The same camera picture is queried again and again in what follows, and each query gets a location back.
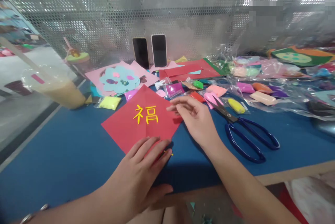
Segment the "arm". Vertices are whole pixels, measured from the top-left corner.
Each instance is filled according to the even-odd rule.
[[[182,116],[190,134],[214,165],[247,223],[299,223],[225,147],[206,105],[189,96],[178,97],[171,103],[167,110]]]
[[[28,223],[125,224],[173,191],[167,184],[152,187],[172,153],[168,149],[157,159],[171,142],[164,140],[146,155],[157,141],[158,137],[138,141],[102,187],[75,201],[39,212]]]

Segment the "perforated metal panel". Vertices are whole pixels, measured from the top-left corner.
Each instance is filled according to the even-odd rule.
[[[183,55],[199,59],[221,43],[239,44],[240,51],[259,50],[278,44],[279,38],[289,45],[298,36],[303,44],[326,26],[328,32],[334,28],[328,21],[333,16],[332,0],[326,0],[326,9],[325,0],[10,1],[61,57],[66,55],[66,36],[91,55],[96,67],[114,58],[134,59],[133,37],[147,38],[150,59],[152,34],[166,35],[169,59]],[[299,33],[307,19],[308,33]],[[328,39],[314,38],[320,43]]]

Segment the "blue table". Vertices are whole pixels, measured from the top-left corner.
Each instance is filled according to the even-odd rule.
[[[124,104],[123,98],[119,107]],[[315,129],[309,118],[249,108],[251,115],[245,117],[261,123],[281,143],[278,151],[258,144],[267,158],[263,164],[241,157],[226,137],[225,120],[214,110],[211,114],[222,141],[254,176],[334,160],[335,140]],[[7,223],[37,211],[45,203],[54,207],[100,187],[124,157],[101,126],[112,114],[112,110],[93,105],[75,111],[60,108],[0,173],[0,220]],[[175,193],[220,184],[213,166],[184,123],[172,141],[174,156],[156,183],[170,183]]]

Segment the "scissors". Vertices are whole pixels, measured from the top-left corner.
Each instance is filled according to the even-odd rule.
[[[219,103],[219,101],[213,97],[216,101],[216,104],[212,103],[211,101],[206,100],[208,103],[210,103],[215,109],[217,109],[223,117],[227,120],[228,124],[226,124],[225,129],[227,136],[232,144],[232,146],[237,150],[238,153],[240,153],[243,157],[248,159],[251,162],[254,163],[264,163],[266,161],[265,156],[261,152],[261,150],[253,143],[249,138],[247,138],[242,132],[240,132],[238,129],[234,127],[234,123],[238,122],[240,125],[243,126],[243,128],[247,129],[252,135],[255,136],[255,138],[260,141],[262,144],[267,146],[271,150],[278,150],[280,148],[280,143],[278,140],[273,136],[267,129],[265,129],[263,126],[260,126],[259,124],[255,123],[254,121],[242,118],[242,117],[234,117],[231,115],[226,108]],[[262,130],[270,139],[272,143],[269,143],[266,141],[263,137],[261,137],[254,129],[252,129],[248,124],[252,124],[256,126],[258,129]],[[244,142],[246,142],[259,156],[259,159],[255,159],[253,157],[250,157],[247,153],[245,153],[236,143],[236,141],[233,138],[232,131],[236,133],[240,138],[243,139]]]

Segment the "phone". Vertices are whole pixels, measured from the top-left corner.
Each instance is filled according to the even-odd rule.
[[[136,62],[143,68],[149,69],[147,39],[133,38],[133,47]]]
[[[168,65],[168,56],[166,54],[166,36],[151,35],[152,54],[155,67],[166,67]]]

